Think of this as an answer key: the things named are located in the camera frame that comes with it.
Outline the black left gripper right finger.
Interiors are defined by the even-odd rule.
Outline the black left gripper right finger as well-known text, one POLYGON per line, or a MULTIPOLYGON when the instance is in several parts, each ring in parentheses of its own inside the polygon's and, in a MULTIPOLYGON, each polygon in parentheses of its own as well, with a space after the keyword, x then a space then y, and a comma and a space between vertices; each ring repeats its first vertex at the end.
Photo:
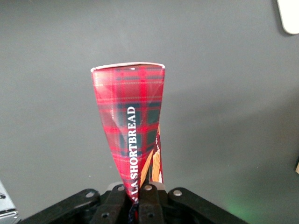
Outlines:
POLYGON ((163 209, 160 204, 159 190, 161 183, 145 183, 139 193, 138 223, 164 224, 163 209))

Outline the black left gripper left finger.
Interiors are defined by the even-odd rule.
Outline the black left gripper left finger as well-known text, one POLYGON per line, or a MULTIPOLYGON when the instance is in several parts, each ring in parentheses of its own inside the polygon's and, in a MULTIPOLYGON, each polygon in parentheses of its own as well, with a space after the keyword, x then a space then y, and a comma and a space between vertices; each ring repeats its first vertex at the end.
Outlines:
POLYGON ((123 184, 115 185, 104 195, 90 223, 91 224, 127 224, 131 201, 123 184))

